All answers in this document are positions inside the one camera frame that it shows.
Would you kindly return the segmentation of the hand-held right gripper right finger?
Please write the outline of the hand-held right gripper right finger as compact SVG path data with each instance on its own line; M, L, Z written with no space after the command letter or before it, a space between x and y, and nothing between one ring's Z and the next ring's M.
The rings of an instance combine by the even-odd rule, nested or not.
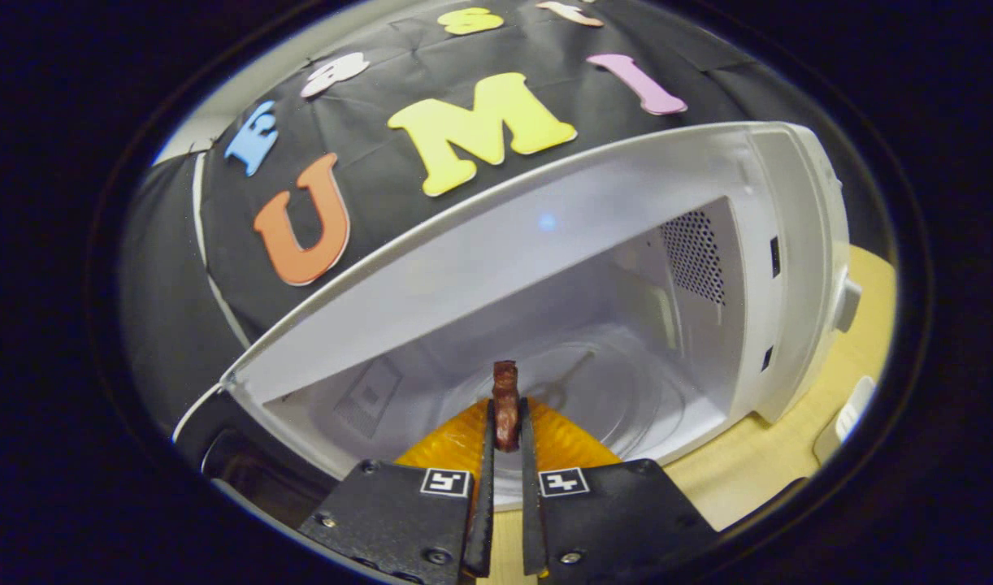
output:
M539 415L519 403L523 570L541 580L652 580L718 538L652 459L541 470Z

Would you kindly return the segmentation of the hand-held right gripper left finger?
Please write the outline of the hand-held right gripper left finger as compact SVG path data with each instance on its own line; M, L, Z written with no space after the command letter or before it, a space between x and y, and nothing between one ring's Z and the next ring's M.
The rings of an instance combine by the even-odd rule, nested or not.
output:
M360 461L299 532L364 574L414 584L486 578L494 525L492 402L459 414L466 466Z

